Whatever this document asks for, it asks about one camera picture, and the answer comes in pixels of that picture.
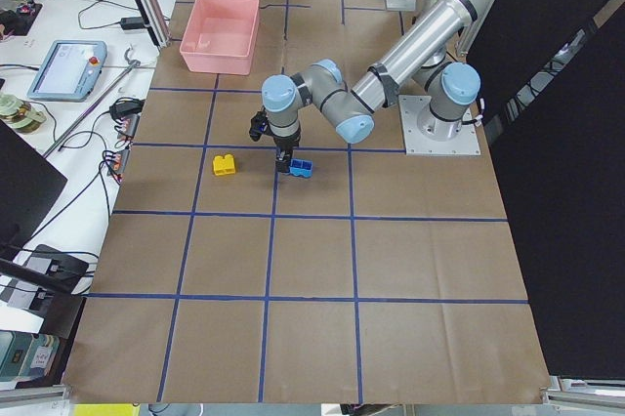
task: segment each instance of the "pink container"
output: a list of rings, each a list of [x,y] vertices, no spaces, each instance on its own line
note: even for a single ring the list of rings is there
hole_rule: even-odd
[[[195,0],[180,53],[192,72],[249,74],[259,0]]]

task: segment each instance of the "yellow block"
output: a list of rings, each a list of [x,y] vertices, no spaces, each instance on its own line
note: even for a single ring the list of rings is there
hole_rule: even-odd
[[[217,176],[235,174],[236,167],[232,154],[216,155],[213,158],[213,173]]]
[[[74,416],[139,416],[139,406],[132,404],[77,404]]]

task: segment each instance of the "device screen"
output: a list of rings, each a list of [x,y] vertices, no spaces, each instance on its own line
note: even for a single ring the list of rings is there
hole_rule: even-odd
[[[85,67],[95,54],[96,46],[65,43],[57,45],[43,77],[35,88],[42,94],[72,94],[76,91]]]

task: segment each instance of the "blue block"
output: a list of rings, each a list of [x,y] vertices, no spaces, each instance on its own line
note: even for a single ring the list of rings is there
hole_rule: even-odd
[[[291,159],[289,173],[295,177],[309,178],[313,174],[313,163],[309,160]]]

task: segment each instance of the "white robotic arm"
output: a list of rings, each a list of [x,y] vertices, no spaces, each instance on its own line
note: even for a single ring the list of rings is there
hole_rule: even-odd
[[[292,76],[275,75],[263,84],[263,109],[252,119],[250,137],[273,136],[276,168],[288,172],[293,147],[299,144],[298,110],[314,104],[349,144],[364,140],[374,127],[371,115],[396,104],[399,88],[410,78],[432,94],[423,120],[427,136],[444,140],[476,98],[479,76],[467,64],[445,62],[445,45],[484,14],[490,0],[437,0],[389,52],[373,63],[348,90],[330,60],[312,64]]]

